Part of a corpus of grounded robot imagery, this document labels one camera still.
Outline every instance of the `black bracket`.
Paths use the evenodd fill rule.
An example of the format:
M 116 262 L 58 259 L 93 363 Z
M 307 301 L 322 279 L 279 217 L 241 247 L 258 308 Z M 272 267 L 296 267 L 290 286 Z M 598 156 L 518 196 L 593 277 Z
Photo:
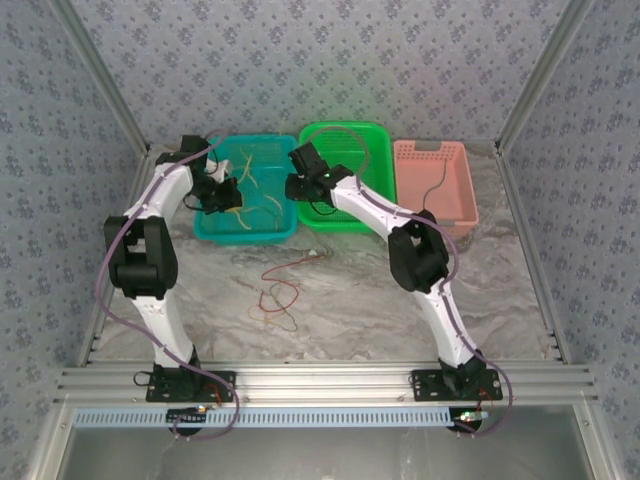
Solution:
M 236 372 L 225 370 L 207 370 L 236 385 Z M 149 378 L 146 400 L 149 403 L 233 403 L 233 394 L 221 383 L 183 368 L 163 368 L 161 374 L 154 372 Z
M 285 197 L 298 202 L 323 202 L 334 207 L 331 190 L 353 172 L 343 165 L 329 168 L 310 142 L 289 152 L 289 157 L 298 173 L 287 177 Z
M 436 223 L 428 210 L 417 215 Z M 449 274 L 449 254 L 442 236 L 429 225 L 410 220 L 395 227 L 387 243 L 391 274 L 405 290 L 429 293 L 433 284 Z
M 180 151 L 163 153 L 156 160 L 156 165 L 163 163 L 176 163 L 190 157 L 194 153 L 201 152 L 209 147 L 209 142 L 197 135 L 184 135 L 180 144 Z M 202 212 L 209 215 L 215 212 L 224 212 L 230 208 L 242 206 L 242 194 L 238 190 L 238 180 L 229 177 L 222 183 L 217 183 L 205 173 L 207 155 L 202 154 L 189 163 L 189 170 L 193 178 L 193 187 L 189 195 L 193 195 L 202 205 Z
M 464 393 L 451 390 L 445 383 L 444 372 L 440 369 L 414 370 L 410 378 L 416 402 L 487 401 L 487 394 L 492 400 L 503 398 L 500 377 L 495 370 L 483 370 Z
M 127 217 L 107 218 L 104 224 L 107 249 L 127 220 Z M 131 251 L 129 247 L 139 240 L 144 240 L 145 251 Z M 173 288 L 178 279 L 178 258 L 164 218 L 134 220 L 111 257 L 109 278 L 127 298 L 138 295 L 153 296 L 159 300 L 164 298 L 165 292 Z
M 201 412 L 196 407 L 172 408 L 167 410 L 167 413 L 164 416 L 164 421 L 167 425 L 170 425 L 169 430 L 172 433 L 174 424 L 188 423 L 193 425 L 193 427 L 175 427 L 175 433 L 182 435 L 183 437 L 190 437 L 202 430 L 202 427 L 198 427 L 197 425 L 202 425 L 207 421 L 207 412 L 206 410 Z

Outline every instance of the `teal basket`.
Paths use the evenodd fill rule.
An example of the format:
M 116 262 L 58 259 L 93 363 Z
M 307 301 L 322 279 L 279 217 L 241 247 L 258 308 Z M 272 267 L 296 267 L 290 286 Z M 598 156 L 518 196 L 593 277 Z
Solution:
M 215 152 L 218 160 L 231 161 L 242 207 L 210 215 L 196 212 L 196 237 L 218 245 L 266 245 L 282 243 L 293 235 L 298 226 L 296 204 L 285 198 L 284 185 L 287 175 L 295 173 L 288 154 L 296 146 L 296 139 L 289 135 L 227 137 Z M 251 163 L 243 178 L 247 157 Z M 213 152 L 209 158 L 215 161 Z

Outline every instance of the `plastic basket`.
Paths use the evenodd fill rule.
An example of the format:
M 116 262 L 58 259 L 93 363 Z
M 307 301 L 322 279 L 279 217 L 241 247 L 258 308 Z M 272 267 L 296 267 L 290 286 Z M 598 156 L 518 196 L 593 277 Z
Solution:
M 466 235 L 478 224 L 476 197 L 462 143 L 397 140 L 393 153 L 401 207 L 414 212 L 426 208 L 438 224 L 456 237 Z M 423 207 L 429 189 L 432 190 Z
M 232 175 L 240 181 L 250 156 L 249 173 L 258 187 L 248 175 L 240 181 L 243 206 L 237 213 L 196 212 L 196 237 L 219 245 L 264 245 L 282 243 L 293 235 L 298 225 L 296 205 L 285 198 L 284 185 L 287 174 L 294 173 L 288 153 L 296 146 L 296 139 L 288 135 L 227 137 L 216 148 L 218 159 L 229 159 Z M 209 158 L 215 160 L 213 152 Z
M 393 178 L 391 138 L 380 125 L 367 122 L 319 122 L 305 127 L 300 133 L 300 144 L 318 130 L 331 126 L 349 128 L 360 135 L 371 153 L 371 163 L 362 175 L 362 180 L 380 195 L 395 202 L 396 188 Z M 342 164 L 357 172 L 364 163 L 364 152 L 358 141 L 347 132 L 326 131 L 313 139 L 313 145 L 330 167 Z M 298 204 L 298 218 L 302 223 L 320 232 L 366 233 L 371 229 L 344 212 L 336 212 L 325 204 Z

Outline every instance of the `pink basket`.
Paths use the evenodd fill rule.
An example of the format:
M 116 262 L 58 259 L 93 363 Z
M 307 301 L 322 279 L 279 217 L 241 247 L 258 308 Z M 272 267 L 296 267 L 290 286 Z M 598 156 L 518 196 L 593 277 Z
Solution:
M 401 207 L 414 212 L 426 208 L 438 224 L 456 237 L 466 235 L 478 224 L 476 197 L 462 143 L 396 140 L 393 157 Z M 431 188 L 423 207 L 423 197 Z

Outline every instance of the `mounting plate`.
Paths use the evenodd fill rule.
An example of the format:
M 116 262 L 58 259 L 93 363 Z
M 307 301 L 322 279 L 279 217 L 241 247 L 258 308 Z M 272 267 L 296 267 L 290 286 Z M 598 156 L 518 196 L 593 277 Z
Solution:
M 452 400 L 487 401 L 486 395 L 480 393 L 487 392 L 492 400 L 502 400 L 502 385 L 500 377 L 495 370 L 484 370 L 474 388 L 469 395 L 457 396 L 444 383 L 442 370 L 413 370 L 410 376 L 411 387 L 413 388 L 413 399 L 416 402 L 443 402 Z
M 236 372 L 225 371 L 212 371 L 208 370 L 223 380 L 227 381 L 233 387 L 236 386 Z M 221 385 L 220 383 L 204 377 L 202 387 L 193 394 L 189 394 L 190 385 L 184 384 L 185 388 L 169 388 L 166 379 L 157 378 L 155 375 L 151 375 L 149 378 L 149 385 L 147 386 L 146 401 L 149 403 L 202 403 L 210 404 L 217 402 L 217 394 L 220 395 L 221 403 L 232 403 L 233 395 L 231 392 Z

